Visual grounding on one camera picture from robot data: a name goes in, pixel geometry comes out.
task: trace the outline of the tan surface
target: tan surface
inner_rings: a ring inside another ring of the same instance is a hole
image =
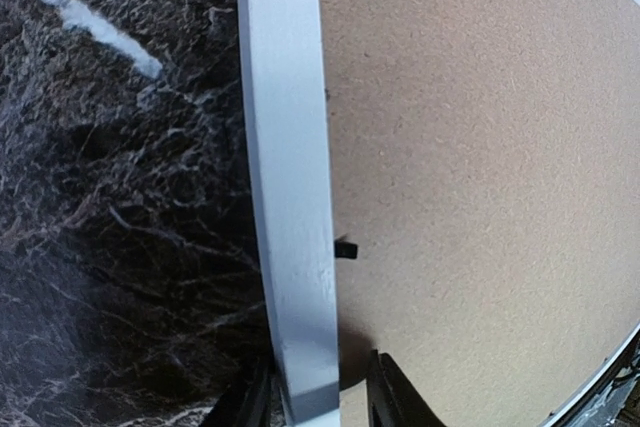
[[[639,319],[640,8],[323,0],[343,318],[451,426],[532,426]],[[364,426],[363,390],[344,425]]]

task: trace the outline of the black clip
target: black clip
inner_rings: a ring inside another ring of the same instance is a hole
[[[336,259],[355,260],[358,258],[358,245],[341,238],[333,242],[333,252]]]

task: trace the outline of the black marble surface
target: black marble surface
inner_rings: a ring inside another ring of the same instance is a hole
[[[193,426],[268,349],[236,0],[0,0],[0,426]]]

